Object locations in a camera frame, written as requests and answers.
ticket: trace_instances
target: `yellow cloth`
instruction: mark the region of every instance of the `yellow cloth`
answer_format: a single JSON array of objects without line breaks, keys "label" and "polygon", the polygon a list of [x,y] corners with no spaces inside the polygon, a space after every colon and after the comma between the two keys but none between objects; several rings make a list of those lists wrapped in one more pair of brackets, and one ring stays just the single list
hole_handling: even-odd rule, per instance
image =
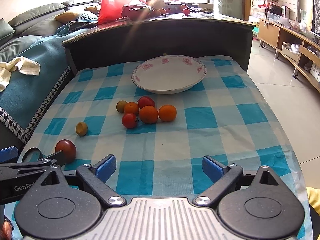
[{"label": "yellow cloth", "polygon": [[307,187],[307,192],[309,204],[320,216],[320,189]]},{"label": "yellow cloth", "polygon": [[9,84],[11,72],[17,68],[20,73],[25,75],[38,76],[40,73],[39,63],[26,57],[16,57],[9,63],[0,62],[0,92],[5,90]]}]

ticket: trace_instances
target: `pillow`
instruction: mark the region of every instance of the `pillow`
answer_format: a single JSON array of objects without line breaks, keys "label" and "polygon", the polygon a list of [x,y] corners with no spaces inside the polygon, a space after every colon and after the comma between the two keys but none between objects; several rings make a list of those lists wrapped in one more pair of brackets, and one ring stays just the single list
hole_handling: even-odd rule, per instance
[{"label": "pillow", "polygon": [[83,4],[92,3],[92,2],[94,1],[93,0],[69,0],[61,4],[63,4],[64,6],[70,7],[70,6],[83,5]]},{"label": "pillow", "polygon": [[41,35],[42,37],[48,37],[54,35],[56,30],[63,26],[61,22],[56,21],[55,16],[45,19],[41,22],[36,23],[30,28],[26,29],[21,36],[26,35]]},{"label": "pillow", "polygon": [[85,11],[94,13],[95,15],[97,15],[100,12],[101,6],[100,5],[91,5],[89,7],[87,7],[86,9],[84,9]]},{"label": "pillow", "polygon": [[0,47],[0,62],[9,62],[41,38],[42,36],[24,36],[7,42]]},{"label": "pillow", "polygon": [[91,13],[79,10],[68,10],[62,14],[59,14],[55,19],[63,24],[76,20],[98,20],[98,17]]},{"label": "pillow", "polygon": [[47,14],[49,12],[58,11],[61,8],[65,8],[65,6],[62,5],[61,3],[51,3],[51,4],[43,5],[40,7],[36,7],[22,14],[19,14],[18,16],[13,18],[10,22],[8,22],[8,24],[10,26],[16,27],[24,22],[40,17],[41,15]]},{"label": "pillow", "polygon": [[9,41],[14,34],[14,29],[3,19],[0,19],[0,46]]}]

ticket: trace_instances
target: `basket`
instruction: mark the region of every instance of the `basket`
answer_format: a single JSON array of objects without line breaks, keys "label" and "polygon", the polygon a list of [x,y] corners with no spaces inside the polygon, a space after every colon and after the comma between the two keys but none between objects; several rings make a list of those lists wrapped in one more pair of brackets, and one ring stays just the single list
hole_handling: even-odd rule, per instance
[{"label": "basket", "polygon": [[281,16],[282,15],[282,8],[280,6],[277,6],[277,5],[271,3],[271,4],[269,4],[268,12]]}]

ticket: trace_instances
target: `yellow pillow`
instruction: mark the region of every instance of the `yellow pillow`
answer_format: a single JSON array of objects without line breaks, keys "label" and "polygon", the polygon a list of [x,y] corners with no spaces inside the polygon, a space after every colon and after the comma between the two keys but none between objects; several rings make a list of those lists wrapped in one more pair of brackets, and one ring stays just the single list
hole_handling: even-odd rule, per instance
[{"label": "yellow pillow", "polygon": [[100,12],[100,5],[92,5],[87,7],[86,9],[84,9],[85,11],[89,11],[91,13],[94,13],[95,15],[97,15]]},{"label": "yellow pillow", "polygon": [[68,10],[62,14],[57,15],[55,19],[58,22],[67,24],[68,22],[75,21],[82,13],[83,11],[81,12],[79,10]]}]

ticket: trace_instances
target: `tile floor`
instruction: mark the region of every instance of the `tile floor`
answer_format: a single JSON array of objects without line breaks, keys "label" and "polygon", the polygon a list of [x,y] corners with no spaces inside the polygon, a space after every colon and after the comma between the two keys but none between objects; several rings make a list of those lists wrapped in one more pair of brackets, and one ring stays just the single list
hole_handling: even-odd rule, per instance
[{"label": "tile floor", "polygon": [[268,45],[253,41],[248,75],[270,105],[300,163],[306,185],[320,188],[320,93]]}]

